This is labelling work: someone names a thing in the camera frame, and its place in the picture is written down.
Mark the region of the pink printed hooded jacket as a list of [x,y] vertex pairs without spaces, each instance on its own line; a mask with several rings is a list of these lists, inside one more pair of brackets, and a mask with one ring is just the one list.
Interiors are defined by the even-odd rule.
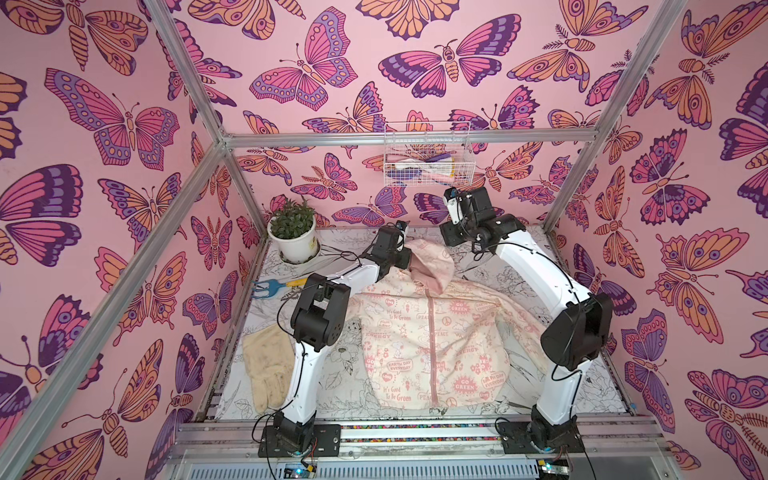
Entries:
[[532,406],[550,365],[540,346],[548,313],[513,269],[426,239],[411,265],[355,295],[351,389],[362,418],[513,412]]

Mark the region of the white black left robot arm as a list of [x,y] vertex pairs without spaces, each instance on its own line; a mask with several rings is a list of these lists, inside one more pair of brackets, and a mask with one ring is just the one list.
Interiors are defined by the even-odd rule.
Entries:
[[331,347],[344,330],[349,300],[374,285],[393,268],[406,270],[411,250],[405,246],[408,224],[381,227],[353,265],[328,276],[311,274],[290,317],[295,361],[288,395],[272,416],[278,444],[303,453],[315,441],[319,377]]

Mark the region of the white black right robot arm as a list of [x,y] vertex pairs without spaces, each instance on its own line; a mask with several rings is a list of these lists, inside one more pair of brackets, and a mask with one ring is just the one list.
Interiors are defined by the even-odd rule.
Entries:
[[538,246],[512,214],[499,215],[485,188],[444,192],[450,219],[440,225],[446,245],[469,242],[472,252],[488,252],[509,264],[539,296],[552,322],[539,336],[548,358],[548,376],[531,410],[532,445],[549,452],[576,433],[573,413],[584,375],[605,346],[614,304],[609,295],[593,293],[566,273]]

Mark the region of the potted green plant white pot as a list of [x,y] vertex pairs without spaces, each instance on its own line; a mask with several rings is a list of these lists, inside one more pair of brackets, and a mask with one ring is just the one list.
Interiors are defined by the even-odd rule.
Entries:
[[268,234],[282,256],[291,264],[303,264],[319,253],[315,210],[306,200],[288,200],[267,225]]

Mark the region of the blue yellow garden hand rake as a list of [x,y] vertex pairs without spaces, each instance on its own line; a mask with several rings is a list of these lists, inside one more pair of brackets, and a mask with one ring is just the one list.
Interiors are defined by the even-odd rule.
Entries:
[[283,288],[303,287],[307,277],[290,280],[267,279],[259,280],[252,284],[251,296],[255,299],[271,298]]

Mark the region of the beige work glove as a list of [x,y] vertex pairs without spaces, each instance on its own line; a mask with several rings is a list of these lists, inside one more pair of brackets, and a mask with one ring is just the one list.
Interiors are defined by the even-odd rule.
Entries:
[[242,352],[256,411],[281,407],[293,374],[293,338],[273,325],[243,338]]

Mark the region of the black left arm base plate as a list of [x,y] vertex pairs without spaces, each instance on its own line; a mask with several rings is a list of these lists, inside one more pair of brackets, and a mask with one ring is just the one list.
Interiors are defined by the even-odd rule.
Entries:
[[320,424],[299,431],[295,427],[280,428],[267,426],[259,443],[260,458],[302,457],[312,454],[315,457],[337,457],[341,447],[341,426],[339,424]]

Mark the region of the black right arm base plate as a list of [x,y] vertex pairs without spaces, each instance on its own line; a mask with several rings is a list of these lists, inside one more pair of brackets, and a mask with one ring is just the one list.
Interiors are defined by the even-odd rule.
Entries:
[[504,418],[495,421],[494,428],[501,439],[505,454],[583,453],[583,441],[573,422],[551,427],[546,423],[513,422]]

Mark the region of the aluminium front rail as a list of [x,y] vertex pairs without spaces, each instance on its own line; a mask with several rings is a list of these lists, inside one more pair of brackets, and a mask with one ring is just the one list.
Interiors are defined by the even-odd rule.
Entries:
[[162,479],[682,479],[648,417],[582,416],[563,446],[535,449],[526,417],[333,421],[291,455],[248,422],[181,428]]

